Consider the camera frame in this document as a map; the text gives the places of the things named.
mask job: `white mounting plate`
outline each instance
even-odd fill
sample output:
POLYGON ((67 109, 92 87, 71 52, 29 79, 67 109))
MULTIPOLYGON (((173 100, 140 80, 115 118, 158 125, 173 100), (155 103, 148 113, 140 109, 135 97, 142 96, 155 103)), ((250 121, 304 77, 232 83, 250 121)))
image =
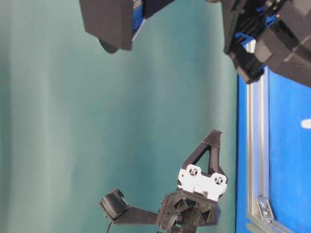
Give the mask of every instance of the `white mounting plate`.
POLYGON ((192 164, 187 166, 187 170, 180 169, 178 179, 181 185, 178 185, 178 188, 191 193, 200 193, 207 199, 218 201, 219 196, 227 189, 227 177, 219 173, 207 177, 201 172, 199 166, 192 164))

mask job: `green curtain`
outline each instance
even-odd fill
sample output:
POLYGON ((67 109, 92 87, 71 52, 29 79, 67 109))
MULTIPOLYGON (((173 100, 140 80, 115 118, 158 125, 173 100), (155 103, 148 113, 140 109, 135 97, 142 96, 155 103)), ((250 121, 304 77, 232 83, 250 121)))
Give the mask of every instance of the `green curtain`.
POLYGON ((156 211, 212 129, 229 185, 219 225, 198 232, 234 232, 237 75, 220 5, 177 0, 114 55, 78 0, 3 0, 0 33, 1 233, 102 233, 97 202, 116 187, 156 211))

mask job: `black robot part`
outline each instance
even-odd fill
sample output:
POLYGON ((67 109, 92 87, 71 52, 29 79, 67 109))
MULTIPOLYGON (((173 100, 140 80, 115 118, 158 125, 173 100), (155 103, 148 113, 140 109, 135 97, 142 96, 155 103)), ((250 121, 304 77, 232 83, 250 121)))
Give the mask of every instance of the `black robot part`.
MULTIPOLYGON (((210 177, 215 172, 225 175, 219 166, 220 135, 220 131, 211 131, 187 158, 182 169, 190 164, 196 164, 202 155, 209 151, 210 160, 206 175, 210 177)), ((167 233, 195 233, 198 226, 216 225, 220 217, 220 209, 216 201, 182 189, 165 195, 157 214, 128 205, 123 193, 118 189, 104 196, 99 206, 110 223, 158 225, 167 233)))
MULTIPOLYGON (((172 1, 144 0, 144 17, 172 1)), ((246 83, 256 82, 267 65, 275 73, 311 87, 311 1, 207 1, 222 5, 224 52, 246 83), (269 17, 275 20, 267 23, 269 17), (243 48, 243 35, 256 39, 254 53, 243 48)), ((80 0, 80 4, 86 31, 99 38, 108 52, 132 49, 133 0, 80 0)))

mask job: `blue panel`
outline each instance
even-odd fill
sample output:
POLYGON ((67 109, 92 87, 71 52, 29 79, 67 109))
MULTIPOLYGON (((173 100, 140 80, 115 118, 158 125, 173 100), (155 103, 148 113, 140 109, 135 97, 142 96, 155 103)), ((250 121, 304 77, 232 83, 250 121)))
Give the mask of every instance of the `blue panel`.
POLYGON ((311 232, 311 89, 270 72, 270 202, 278 221, 311 232))
POLYGON ((236 232, 248 233, 246 223, 246 84, 241 77, 238 83, 238 151, 237 151, 237 213, 236 232))

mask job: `cable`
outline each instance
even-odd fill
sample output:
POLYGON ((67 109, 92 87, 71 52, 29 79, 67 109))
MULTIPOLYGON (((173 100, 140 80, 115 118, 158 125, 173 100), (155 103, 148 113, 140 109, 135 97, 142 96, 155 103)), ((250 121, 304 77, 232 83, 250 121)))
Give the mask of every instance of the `cable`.
POLYGON ((110 227, 111 227, 111 224, 112 224, 112 222, 109 223, 109 225, 108 225, 108 227, 107 227, 107 230, 106 230, 106 233, 109 232, 109 229, 110 229, 110 227))
POLYGON ((171 228, 172 226, 174 225, 175 221, 177 221, 178 219, 178 213, 175 213, 171 216, 168 224, 167 224, 167 227, 166 227, 166 231, 165 233, 170 233, 171 232, 171 228))

